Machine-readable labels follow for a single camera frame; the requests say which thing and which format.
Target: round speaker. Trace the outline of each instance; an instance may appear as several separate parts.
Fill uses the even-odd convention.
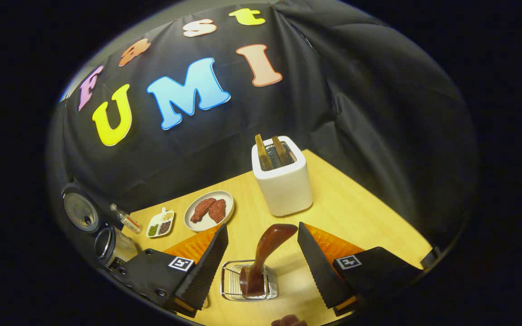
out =
[[[66,186],[62,190],[62,198],[68,219],[78,229],[85,232],[94,232],[98,229],[100,224],[98,210],[77,185]]]

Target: black fabric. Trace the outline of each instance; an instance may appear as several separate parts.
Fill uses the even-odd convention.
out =
[[[246,26],[228,16],[239,8],[259,10],[265,24]],[[182,35],[183,25],[205,18],[215,21],[214,33]],[[119,67],[122,52],[143,38],[149,49]],[[256,43],[267,45],[281,82],[252,85],[253,73],[235,50]],[[164,76],[184,83],[188,66],[208,57],[232,98],[207,111],[195,108],[193,116],[175,109],[182,122],[162,130],[147,86]],[[108,101],[115,127],[118,111],[110,98],[125,83],[132,126],[107,147],[92,114]],[[80,112],[79,88],[67,99],[64,142],[68,166],[105,211],[109,202],[136,211],[250,171],[255,134],[290,136],[441,248],[472,208],[477,153],[458,90],[422,49],[342,2],[286,0],[182,17],[106,58],[92,93]]]

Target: spice tray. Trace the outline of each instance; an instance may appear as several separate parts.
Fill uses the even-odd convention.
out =
[[[168,235],[168,233],[172,230],[173,221],[174,211],[167,211],[166,208],[163,207],[162,212],[160,214],[154,215],[150,220],[150,223],[146,228],[146,236],[149,238],[157,238],[162,237],[163,235]],[[154,235],[149,235],[151,227],[156,227],[156,233]]]

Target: wire rack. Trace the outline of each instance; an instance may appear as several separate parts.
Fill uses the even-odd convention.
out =
[[[245,297],[241,292],[239,276],[241,270],[253,265],[254,260],[231,260],[221,269],[221,296],[229,301],[258,302],[277,297],[277,277],[272,269],[263,265],[263,286],[265,294],[259,297]]]

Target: stainless steel container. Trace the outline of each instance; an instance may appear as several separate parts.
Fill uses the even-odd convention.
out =
[[[98,262],[110,270],[118,268],[140,253],[136,243],[113,225],[96,235],[94,250]]]

